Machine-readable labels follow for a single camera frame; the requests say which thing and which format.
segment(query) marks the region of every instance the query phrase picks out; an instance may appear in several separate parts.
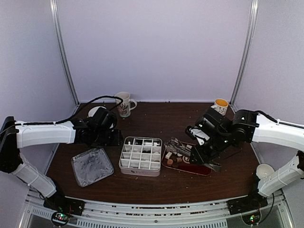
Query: mug handle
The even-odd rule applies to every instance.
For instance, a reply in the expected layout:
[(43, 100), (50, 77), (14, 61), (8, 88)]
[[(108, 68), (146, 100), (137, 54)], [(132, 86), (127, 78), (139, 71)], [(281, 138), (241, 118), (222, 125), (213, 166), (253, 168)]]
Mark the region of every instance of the mug handle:
[(134, 99), (130, 99), (130, 102), (133, 102), (135, 104), (135, 106), (133, 108), (130, 107), (130, 111), (133, 110), (134, 108), (136, 108), (137, 106), (137, 102)]

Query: red tray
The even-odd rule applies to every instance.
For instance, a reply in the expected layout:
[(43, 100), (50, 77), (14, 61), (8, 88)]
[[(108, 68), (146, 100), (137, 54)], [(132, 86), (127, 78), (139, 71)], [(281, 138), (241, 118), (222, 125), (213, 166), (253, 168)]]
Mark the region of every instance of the red tray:
[[(193, 144), (190, 144), (190, 143), (186, 143), (186, 142), (182, 142), (182, 143), (193, 146)], [(166, 168), (183, 171), (183, 172), (194, 173), (194, 174), (198, 174), (198, 175), (202, 175), (202, 176), (209, 176), (212, 173), (212, 169), (210, 169), (206, 166), (190, 164), (188, 162), (189, 159), (185, 156), (182, 156), (182, 162), (178, 163), (178, 165), (179, 165), (178, 168), (173, 168), (171, 166), (168, 166), (167, 165), (168, 159), (165, 158), (166, 154), (167, 154), (167, 148), (165, 149), (165, 152), (161, 159), (161, 162), (162, 162), (161, 164)]]

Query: white plastic organizer tray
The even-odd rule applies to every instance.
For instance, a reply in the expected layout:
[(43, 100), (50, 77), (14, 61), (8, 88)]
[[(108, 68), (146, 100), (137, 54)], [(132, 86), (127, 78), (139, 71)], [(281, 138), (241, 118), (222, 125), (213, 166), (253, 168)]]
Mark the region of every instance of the white plastic organizer tray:
[(127, 137), (119, 160), (121, 172), (156, 177), (161, 172), (161, 153), (161, 139)]

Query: black cable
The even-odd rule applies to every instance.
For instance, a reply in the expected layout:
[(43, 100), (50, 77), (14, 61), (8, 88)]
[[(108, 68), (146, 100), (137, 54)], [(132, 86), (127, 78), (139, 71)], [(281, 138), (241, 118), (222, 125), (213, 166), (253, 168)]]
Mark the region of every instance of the black cable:
[(232, 133), (223, 133), (223, 132), (221, 132), (221, 131), (219, 130), (219, 125), (217, 125), (217, 126), (215, 127), (215, 130), (216, 130), (216, 132), (219, 133), (221, 136), (229, 137), (230, 135), (232, 135)]
[(272, 122), (277, 123), (277, 120), (276, 120), (275, 118), (273, 118), (272, 116), (270, 116), (270, 115), (264, 113), (264, 112), (261, 111), (261, 110), (257, 110), (257, 111), (255, 111), (255, 113), (260, 113), (260, 114), (262, 114), (263, 116), (265, 116), (268, 120), (271, 120)]
[(14, 126), (17, 126), (17, 125), (19, 125), (19, 124), (14, 124), (14, 125), (12, 125), (12, 126), (7, 127), (7, 128), (4, 129), (2, 132), (0, 132), (0, 136), (1, 136), (3, 133), (5, 133), (9, 128), (14, 127)]
[(272, 193), (272, 205), (270, 210), (268, 211), (268, 214), (265, 216), (265, 218), (259, 222), (259, 224), (261, 224), (262, 222), (264, 222), (266, 220), (266, 218), (270, 215), (272, 208), (274, 207), (275, 204), (275, 195)]
[[(52, 204), (52, 203), (50, 203), (49, 202), (49, 200), (44, 196), (44, 195), (42, 195), (42, 193), (40, 192), (40, 191), (38, 191), (37, 189), (35, 189), (38, 193), (39, 193), (39, 197), (40, 197), (40, 199), (42, 199), (42, 200), (44, 200), (45, 202), (47, 202), (47, 204), (53, 209), (53, 210), (55, 210), (55, 212), (52, 214), (52, 216), (51, 216), (51, 222), (53, 223), (53, 225), (55, 225), (55, 226), (57, 226), (57, 227), (63, 227), (63, 226), (65, 226), (69, 221), (70, 221), (70, 219), (71, 219), (71, 214), (69, 214), (69, 215), (67, 215), (65, 212), (63, 212), (62, 210), (60, 210), (60, 208), (56, 208), (56, 207), (54, 207), (54, 205)], [(63, 214), (63, 215), (65, 215), (65, 216), (67, 216), (69, 219), (68, 219), (68, 221), (66, 221), (65, 223), (63, 223), (63, 224), (60, 224), (60, 226), (58, 225), (58, 224), (56, 224), (54, 221), (53, 221), (53, 219), (55, 219), (56, 218), (56, 214), (57, 213), (61, 213), (61, 214)]]
[(108, 95), (104, 95), (104, 96), (99, 96), (94, 98), (93, 100), (85, 103), (83, 106), (81, 106), (73, 115), (71, 115), (69, 118), (64, 119), (64, 120), (60, 120), (60, 121), (56, 121), (56, 122), (28, 122), (28, 123), (24, 123), (23, 125), (51, 125), (51, 124), (62, 124), (64, 122), (70, 121), (71, 119), (73, 119), (78, 113), (81, 112), (81, 110), (83, 110), (85, 107), (87, 107), (89, 104), (93, 103), (96, 100), (102, 99), (102, 98), (112, 98), (112, 99), (117, 99), (120, 100), (120, 102), (118, 104), (116, 104), (114, 107), (112, 107), (111, 109), (109, 109), (109, 111), (113, 110), (114, 108), (116, 108), (117, 106), (119, 106), (122, 102), (123, 99), (121, 99), (120, 97), (117, 96), (108, 96)]
[(83, 106), (81, 106), (73, 115), (71, 115), (69, 118), (65, 119), (65, 120), (61, 120), (61, 121), (57, 121), (56, 124), (62, 124), (66, 121), (70, 121), (72, 118), (74, 118), (78, 113), (81, 112), (81, 110), (83, 110), (85, 107), (87, 107), (89, 104), (93, 103), (94, 101), (96, 100), (99, 100), (99, 99), (102, 99), (102, 98), (113, 98), (113, 99), (117, 99), (117, 100), (120, 100), (120, 102), (115, 105), (114, 107), (112, 107), (111, 109), (109, 109), (109, 111), (115, 109), (117, 106), (119, 106), (123, 101), (123, 99), (121, 99), (120, 97), (117, 97), (117, 96), (99, 96), (99, 97), (96, 97), (94, 98), (93, 100), (90, 100), (89, 102), (85, 103)]
[(282, 124), (282, 125), (286, 125), (286, 126), (291, 126), (291, 127), (297, 127), (297, 128), (301, 128), (301, 129), (304, 129), (304, 126), (300, 126), (300, 125), (296, 125), (296, 124), (292, 124), (292, 123), (285, 123), (285, 122), (278, 122), (275, 118), (273, 118), (272, 116), (264, 113), (263, 111), (255, 111), (256, 113), (261, 113), (263, 116), (265, 116), (268, 120), (271, 120), (272, 122), (275, 122), (275, 123), (279, 123), (279, 124)]
[(241, 151), (242, 151), (242, 149), (240, 149), (239, 151), (233, 153), (232, 155), (229, 155), (228, 157), (224, 158), (223, 160), (226, 160), (226, 159), (228, 159), (228, 158), (231, 158), (232, 156), (234, 156), (234, 155), (240, 153)]
[(196, 138), (198, 138), (198, 139), (202, 139), (202, 140), (204, 140), (204, 142), (206, 142), (206, 141), (207, 141), (205, 138), (200, 137), (200, 136), (197, 136), (197, 135), (195, 135), (194, 137), (196, 137)]

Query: metal grate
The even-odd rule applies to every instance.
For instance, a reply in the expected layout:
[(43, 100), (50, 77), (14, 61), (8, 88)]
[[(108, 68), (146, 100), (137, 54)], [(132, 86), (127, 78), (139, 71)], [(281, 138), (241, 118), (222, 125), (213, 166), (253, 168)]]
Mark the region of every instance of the metal grate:
[[(77, 227), (80, 228), (150, 228), (152, 226), (121, 226), (121, 225), (108, 225), (105, 223), (100, 222), (93, 222), (93, 221), (85, 221), (82, 219), (78, 219), (77, 221)], [(214, 221), (214, 222), (204, 222), (200, 224), (194, 224), (190, 226), (164, 226), (160, 225), (159, 227), (162, 228), (228, 228), (227, 222), (225, 219)]]
[(38, 209), (38, 208), (33, 208), (32, 210), (32, 214), (46, 218), (46, 219), (50, 219), (52, 214), (46, 210), (43, 209)]

